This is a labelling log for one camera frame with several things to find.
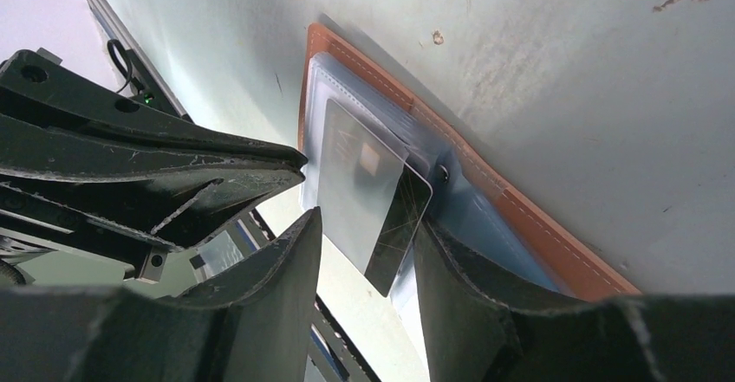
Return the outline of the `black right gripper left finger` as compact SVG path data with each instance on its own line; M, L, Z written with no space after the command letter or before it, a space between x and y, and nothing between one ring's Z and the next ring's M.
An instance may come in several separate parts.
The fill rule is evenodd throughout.
M322 213L177 297L123 287L1 291L4 381L301 381Z

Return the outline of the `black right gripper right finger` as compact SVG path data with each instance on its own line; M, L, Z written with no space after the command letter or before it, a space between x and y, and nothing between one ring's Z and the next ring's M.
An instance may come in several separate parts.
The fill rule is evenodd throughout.
M514 275L433 221L416 280L433 381L731 381L730 295L586 302Z

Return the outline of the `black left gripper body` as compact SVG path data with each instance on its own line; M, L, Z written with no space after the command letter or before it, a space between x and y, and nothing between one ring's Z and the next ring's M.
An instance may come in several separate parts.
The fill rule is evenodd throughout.
M125 280L158 282L168 251L103 227L79 212L24 195L1 196L1 252L8 256L53 251L124 265Z

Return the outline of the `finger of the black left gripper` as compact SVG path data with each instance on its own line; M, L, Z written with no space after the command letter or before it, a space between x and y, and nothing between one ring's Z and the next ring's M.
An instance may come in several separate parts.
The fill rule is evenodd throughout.
M82 182L1 172L1 196L24 195L89 217L93 223L171 252L205 243L222 225L303 182L276 170L156 172L150 178Z
M61 181L156 172L276 170L297 175L297 150L215 132L125 98L19 50L1 67L1 172Z

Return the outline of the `orange leather card holder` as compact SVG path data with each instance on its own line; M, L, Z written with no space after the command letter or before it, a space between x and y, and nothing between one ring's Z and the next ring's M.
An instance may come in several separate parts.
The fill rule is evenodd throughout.
M573 295L584 301L599 301L614 295L640 293L634 284L503 178L453 124L350 42L321 23L311 23L307 28L306 47L307 60L317 53L331 54L368 85L446 140L458 153L459 163L469 181L489 198L504 220L550 267L556 274L556 282L567 285Z

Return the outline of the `black credit card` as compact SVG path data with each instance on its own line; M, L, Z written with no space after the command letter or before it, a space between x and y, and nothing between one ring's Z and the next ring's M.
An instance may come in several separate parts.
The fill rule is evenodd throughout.
M318 164L323 232L387 297L433 195L386 128L328 100Z

